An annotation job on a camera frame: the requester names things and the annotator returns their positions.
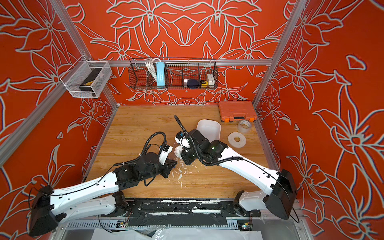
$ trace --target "wooden table surface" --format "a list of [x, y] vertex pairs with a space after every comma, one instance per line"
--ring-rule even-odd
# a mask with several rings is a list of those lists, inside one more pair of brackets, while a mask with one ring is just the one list
[[[176, 114], [184, 127], [191, 131], [202, 119], [221, 124], [220, 141], [228, 144], [228, 135], [237, 132], [237, 122], [222, 123], [218, 106], [121, 106], [112, 122], [108, 134], [100, 148], [87, 179], [103, 176], [117, 162], [136, 158], [150, 135], [162, 131], [167, 135], [167, 143], [174, 146], [175, 136], [181, 131], [173, 115]], [[255, 127], [244, 134], [247, 143], [242, 148], [234, 148], [250, 160], [267, 166], [267, 161]], [[162, 136], [151, 141], [160, 145]], [[150, 151], [157, 152], [157, 147]], [[172, 169], [167, 179], [158, 175], [145, 187], [138, 186], [124, 190], [125, 197], [187, 197], [187, 198], [234, 198], [238, 191], [257, 191], [257, 186], [242, 176], [220, 166], [206, 167], [198, 160], [186, 166], [181, 159]]]

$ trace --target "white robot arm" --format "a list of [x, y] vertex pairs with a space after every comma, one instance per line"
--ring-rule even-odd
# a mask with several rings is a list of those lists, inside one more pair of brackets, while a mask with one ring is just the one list
[[174, 116], [182, 128], [175, 140], [180, 146], [176, 147], [175, 155], [181, 157], [186, 165], [198, 159], [206, 166], [219, 165], [228, 168], [258, 186], [266, 196], [263, 198], [264, 206], [255, 199], [260, 197], [258, 192], [238, 193], [234, 203], [237, 204], [238, 213], [245, 211], [268, 209], [281, 219], [288, 219], [297, 195], [296, 185], [290, 172], [282, 172], [261, 166], [248, 158], [235, 152], [227, 144], [214, 140], [209, 142], [198, 130], [187, 132], [179, 118]]
[[[164, 137], [159, 153], [147, 152], [151, 139], [161, 134]], [[33, 200], [31, 208], [30, 232], [36, 237], [55, 229], [59, 222], [92, 215], [121, 216], [128, 205], [121, 190], [137, 186], [140, 181], [148, 186], [157, 175], [167, 178], [176, 161], [168, 159], [172, 147], [166, 144], [166, 135], [156, 132], [145, 143], [139, 157], [127, 162], [116, 163], [112, 172], [99, 178], [60, 189], [42, 187]], [[107, 197], [96, 198], [114, 193]]]

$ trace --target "white power cable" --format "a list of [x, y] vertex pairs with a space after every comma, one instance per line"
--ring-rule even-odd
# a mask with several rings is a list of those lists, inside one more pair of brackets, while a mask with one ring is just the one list
[[148, 72], [153, 76], [155, 81], [157, 81], [157, 74], [156, 74], [156, 71], [155, 71], [155, 66], [153, 65], [153, 61], [154, 60], [158, 60], [159, 62], [161, 62], [161, 60], [159, 58], [154, 58], [152, 60], [149, 60], [149, 61], [145, 62], [145, 66], [147, 67]]

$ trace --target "orange wallpaper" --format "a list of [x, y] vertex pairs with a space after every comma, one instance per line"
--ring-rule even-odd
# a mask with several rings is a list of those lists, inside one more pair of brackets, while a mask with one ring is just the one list
[[[80, 55], [45, 0], [1, 1], [0, 41], [2, 144]], [[31, 239], [30, 189], [80, 183], [112, 111], [103, 94], [80, 99], [65, 93], [51, 108], [0, 168], [0, 239]]]
[[310, 0], [258, 105], [315, 239], [384, 236], [382, 1]]
[[30, 189], [80, 183], [112, 112], [103, 93], [81, 99], [66, 92], [51, 108], [1, 168], [0, 239], [32, 239]]
[[[265, 59], [275, 51], [294, 1], [103, 1], [63, 0], [96, 60], [181, 56]], [[114, 68], [109, 88], [118, 103], [217, 104], [252, 100], [266, 70], [219, 68], [219, 88], [211, 90], [133, 90], [127, 68]]]
[[55, 88], [80, 54], [44, 0], [2, 1], [0, 41], [2, 144]]

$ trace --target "plastic wrap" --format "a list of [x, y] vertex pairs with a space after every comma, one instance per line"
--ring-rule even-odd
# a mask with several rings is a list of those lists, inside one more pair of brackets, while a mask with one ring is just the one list
[[149, 236], [146, 236], [134, 230], [110, 233], [104, 229], [95, 228], [91, 240], [121, 240], [121, 239], [150, 240], [151, 238]]
[[261, 232], [200, 228], [167, 228], [158, 230], [151, 240], [262, 240]]
[[127, 227], [126, 229], [127, 230], [134, 230], [134, 231], [137, 231], [139, 233], [142, 233], [142, 234], [145, 234], [145, 235], [149, 235], [152, 232], [155, 232], [155, 231], [158, 231], [158, 230], [163, 230], [166, 227], [167, 226], [165, 226], [165, 225], [154, 225], [154, 226], [150, 226], [150, 227], [146, 227], [146, 228], [143, 228], [141, 226]]

